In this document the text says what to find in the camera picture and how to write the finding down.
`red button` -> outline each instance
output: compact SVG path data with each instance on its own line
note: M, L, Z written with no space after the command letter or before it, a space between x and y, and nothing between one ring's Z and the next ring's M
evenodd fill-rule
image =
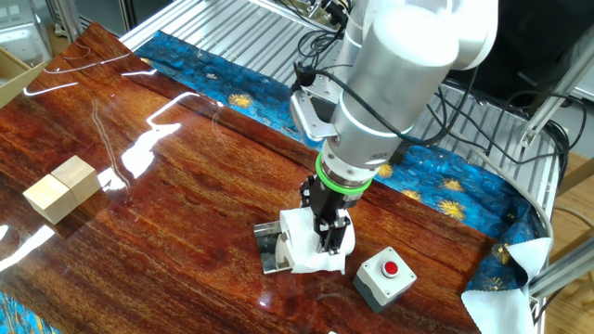
M392 261L388 261L387 263L383 264L383 268L381 270L386 277L393 278L398 274L398 266L396 263Z

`white cloth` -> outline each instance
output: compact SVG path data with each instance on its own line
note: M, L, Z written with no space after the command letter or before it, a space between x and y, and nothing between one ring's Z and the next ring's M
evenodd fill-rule
M462 302L481 333L531 334L536 331L528 285L545 264L550 242L550 238L539 238L507 247L511 257L528 275L528 283L521 289L462 293Z
M292 273L340 270L344 275L345 256L350 254L355 247L353 224L347 226L341 251L336 255L317 252L319 235L314 231L314 214L311 208L281 211L280 228L283 233L287 233L289 239L278 241L277 261L283 262L285 258L288 258L292 264Z

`glossy wood surface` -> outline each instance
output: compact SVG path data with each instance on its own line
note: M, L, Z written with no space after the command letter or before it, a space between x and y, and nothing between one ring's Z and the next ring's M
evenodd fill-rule
M298 206L316 153L164 75L122 75L150 70L93 24L0 110L1 290L64 333L478 331L459 296L494 240L377 183L350 210L346 275L264 276L252 228ZM15 258L46 231L22 191L72 155L110 183ZM352 281L388 245L418 280L376 315Z

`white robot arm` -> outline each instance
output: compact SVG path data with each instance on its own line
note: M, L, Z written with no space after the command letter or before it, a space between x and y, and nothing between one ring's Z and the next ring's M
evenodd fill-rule
M363 5L366 1L362 0L359 4ZM453 70L476 67L493 47L497 34L498 0L369 0L362 25L363 36L378 13L402 5L430 10L451 27L459 42Z
M319 250L330 254L341 251L345 233L353 233L352 227L347 232L351 222L345 210L356 205L398 149L447 73L476 67L497 32L497 0L369 0L368 6L359 0L355 5L360 8L353 10L337 61L349 58L353 68L342 78L346 83L331 122L308 123L313 107L306 93L299 89L291 98L303 135L324 140L317 173L301 190L302 205L315 216Z

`blue patterned fabric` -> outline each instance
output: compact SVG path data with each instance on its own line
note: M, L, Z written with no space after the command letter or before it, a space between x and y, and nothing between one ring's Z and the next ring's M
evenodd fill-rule
M0 293L2 314L0 314L0 334L55 334L57 330L43 319L24 308L5 293Z
M291 118L291 90L286 85L163 32L157 32L136 54L178 82L302 140ZM383 166L376 181L498 240L467 290L501 291L526 283L526 273L504 246L546 233L534 208L505 180L449 151L412 147L400 165ZM0 334L58 333L6 294L0 293L0 298L4 305Z

